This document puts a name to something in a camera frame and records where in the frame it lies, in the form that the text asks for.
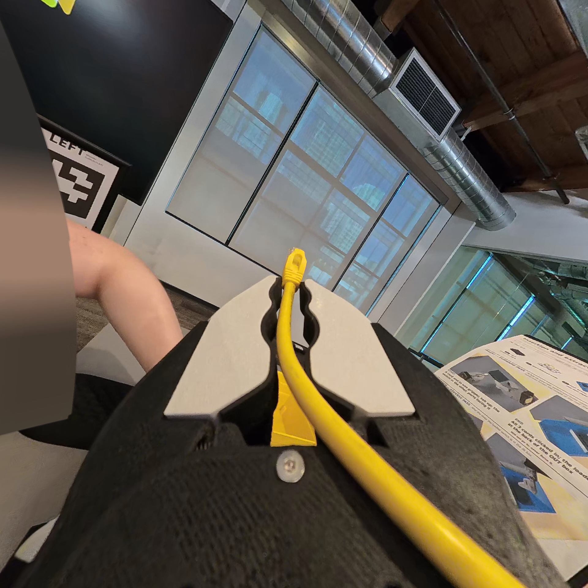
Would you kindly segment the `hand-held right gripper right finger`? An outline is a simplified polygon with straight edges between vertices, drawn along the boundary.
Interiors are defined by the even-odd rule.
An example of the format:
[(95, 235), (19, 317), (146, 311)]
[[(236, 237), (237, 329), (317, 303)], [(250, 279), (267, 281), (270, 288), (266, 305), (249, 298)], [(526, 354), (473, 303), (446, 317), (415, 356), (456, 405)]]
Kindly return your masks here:
[(342, 406), (367, 417), (415, 413), (368, 318), (313, 280), (300, 286), (303, 336), (316, 386)]

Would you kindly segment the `large grid window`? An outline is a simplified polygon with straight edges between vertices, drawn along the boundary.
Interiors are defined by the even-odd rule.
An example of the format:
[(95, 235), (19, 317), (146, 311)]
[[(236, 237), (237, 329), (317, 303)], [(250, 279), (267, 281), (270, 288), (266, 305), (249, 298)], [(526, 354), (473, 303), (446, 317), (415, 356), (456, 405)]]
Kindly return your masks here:
[(440, 203), (260, 25), (166, 213), (369, 313)]

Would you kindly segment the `yellow plastic bin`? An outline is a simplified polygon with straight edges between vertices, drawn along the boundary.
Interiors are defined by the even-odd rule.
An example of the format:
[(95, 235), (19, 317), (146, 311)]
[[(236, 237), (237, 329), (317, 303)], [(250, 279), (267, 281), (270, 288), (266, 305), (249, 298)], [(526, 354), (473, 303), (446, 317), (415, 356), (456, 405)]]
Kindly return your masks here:
[(273, 413), (270, 446), (316, 446), (315, 429), (300, 408), (281, 371), (277, 372), (278, 398)]

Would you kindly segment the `printed instruction poster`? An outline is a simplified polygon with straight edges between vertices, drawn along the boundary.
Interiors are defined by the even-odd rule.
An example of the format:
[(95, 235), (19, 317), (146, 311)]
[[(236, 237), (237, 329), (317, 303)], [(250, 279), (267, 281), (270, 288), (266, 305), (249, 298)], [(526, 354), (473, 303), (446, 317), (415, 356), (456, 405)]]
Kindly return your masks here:
[(437, 370), (570, 587), (587, 587), (587, 361), (527, 335)]

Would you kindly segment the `spiral metal air duct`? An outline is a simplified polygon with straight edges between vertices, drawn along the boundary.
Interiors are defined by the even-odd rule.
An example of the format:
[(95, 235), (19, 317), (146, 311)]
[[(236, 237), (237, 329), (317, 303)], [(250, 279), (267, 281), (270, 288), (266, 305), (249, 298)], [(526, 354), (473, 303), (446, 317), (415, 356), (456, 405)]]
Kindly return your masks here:
[[(352, 1), (283, 4), (372, 101), (389, 87), (400, 59)], [(482, 228), (498, 231), (514, 221), (515, 210), (452, 127), (437, 144), (414, 148), (475, 215)]]

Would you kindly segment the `black white marker sign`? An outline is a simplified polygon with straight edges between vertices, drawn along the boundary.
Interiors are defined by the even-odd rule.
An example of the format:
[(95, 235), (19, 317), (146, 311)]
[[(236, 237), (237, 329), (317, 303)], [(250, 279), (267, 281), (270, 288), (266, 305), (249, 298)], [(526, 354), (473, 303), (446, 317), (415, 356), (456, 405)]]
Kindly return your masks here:
[(131, 164), (37, 114), (66, 216), (100, 233)]

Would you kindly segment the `black wall screen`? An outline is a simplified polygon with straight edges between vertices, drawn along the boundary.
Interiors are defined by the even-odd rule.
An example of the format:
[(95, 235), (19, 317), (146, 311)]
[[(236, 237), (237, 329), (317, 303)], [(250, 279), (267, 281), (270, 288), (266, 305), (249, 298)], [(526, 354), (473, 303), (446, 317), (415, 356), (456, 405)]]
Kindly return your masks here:
[(1, 1), (35, 112), (128, 163), (138, 205), (233, 23), (213, 1)]

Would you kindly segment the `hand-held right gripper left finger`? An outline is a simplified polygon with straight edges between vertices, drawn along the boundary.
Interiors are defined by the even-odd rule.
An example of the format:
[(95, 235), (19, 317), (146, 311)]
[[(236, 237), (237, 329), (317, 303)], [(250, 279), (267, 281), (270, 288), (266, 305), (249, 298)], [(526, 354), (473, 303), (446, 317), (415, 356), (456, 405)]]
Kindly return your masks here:
[(269, 443), (278, 396), (275, 335), (280, 301), (281, 279), (269, 276), (216, 311), (165, 417), (232, 423), (247, 443)]

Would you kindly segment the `white air vent box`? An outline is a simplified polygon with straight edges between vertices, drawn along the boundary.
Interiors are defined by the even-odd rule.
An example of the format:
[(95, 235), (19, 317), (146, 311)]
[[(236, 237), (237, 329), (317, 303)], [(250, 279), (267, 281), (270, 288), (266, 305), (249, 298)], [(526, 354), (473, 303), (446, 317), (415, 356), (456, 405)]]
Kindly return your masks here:
[(417, 149), (444, 139), (461, 111), (416, 48), (399, 60), (373, 102)]

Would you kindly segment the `interior glass window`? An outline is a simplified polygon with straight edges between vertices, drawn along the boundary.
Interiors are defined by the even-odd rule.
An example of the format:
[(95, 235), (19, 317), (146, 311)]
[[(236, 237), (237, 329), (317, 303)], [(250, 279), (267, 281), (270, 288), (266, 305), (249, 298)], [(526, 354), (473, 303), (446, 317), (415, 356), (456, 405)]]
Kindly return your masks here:
[(587, 265), (460, 246), (396, 338), (434, 371), (520, 334), (587, 359)]

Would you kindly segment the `person's black shorts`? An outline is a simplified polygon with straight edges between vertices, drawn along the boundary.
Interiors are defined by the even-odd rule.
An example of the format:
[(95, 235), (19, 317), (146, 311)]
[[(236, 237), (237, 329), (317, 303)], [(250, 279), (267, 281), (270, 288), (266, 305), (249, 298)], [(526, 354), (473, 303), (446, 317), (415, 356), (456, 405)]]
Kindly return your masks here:
[(132, 388), (133, 385), (77, 373), (70, 415), (20, 433), (41, 443), (90, 450), (100, 430)]

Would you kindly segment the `person's left forearm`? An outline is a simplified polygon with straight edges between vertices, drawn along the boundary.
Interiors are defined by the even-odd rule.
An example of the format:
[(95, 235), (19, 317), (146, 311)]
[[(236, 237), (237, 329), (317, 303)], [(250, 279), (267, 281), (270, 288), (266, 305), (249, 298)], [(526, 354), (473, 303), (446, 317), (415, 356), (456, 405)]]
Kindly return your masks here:
[(66, 220), (77, 298), (97, 300), (145, 372), (183, 338), (166, 290), (131, 251)]

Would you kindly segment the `black ceiling pipe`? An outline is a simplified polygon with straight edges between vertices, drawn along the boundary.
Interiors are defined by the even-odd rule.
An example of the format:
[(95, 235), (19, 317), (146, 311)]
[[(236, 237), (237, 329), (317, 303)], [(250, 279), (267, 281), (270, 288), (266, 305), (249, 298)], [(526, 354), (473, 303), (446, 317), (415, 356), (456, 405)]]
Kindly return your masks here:
[(460, 32), (458, 26), (456, 25), (454, 19), (450, 16), (450, 14), (446, 11), (446, 9), (442, 6), (440, 1), (433, 1), (434, 5), (436, 6), (437, 10), (441, 18), (443, 19), (444, 23), (449, 28), (451, 34), (456, 39), (457, 43), (460, 47), (466, 52), (468, 58), (473, 63), (475, 70), (477, 70), (479, 76), (483, 80), (484, 84), (489, 89), (492, 97), (496, 100), (498, 105), (502, 108), (502, 114), (506, 117), (506, 119), (512, 123), (514, 128), (516, 129), (518, 135), (521, 137), (523, 144), (525, 145), (526, 150), (531, 154), (534, 162), (543, 173), (543, 178), (547, 180), (548, 184), (552, 189), (554, 189), (559, 196), (560, 200), (563, 204), (568, 205), (570, 200), (566, 195), (564, 189), (561, 187), (559, 181), (557, 180), (556, 176), (552, 173), (552, 170), (549, 166), (545, 163), (545, 161), (541, 158), (539, 152), (534, 148), (533, 144), (530, 141), (528, 134), (526, 133), (525, 129), (520, 124), (518, 117), (514, 111), (513, 107), (510, 107), (508, 102), (504, 99), (502, 92), (498, 89), (494, 81), (492, 80), (491, 76), (489, 75), (486, 68), (483, 66), (482, 62), (472, 49), (472, 47), (467, 42), (466, 38)]

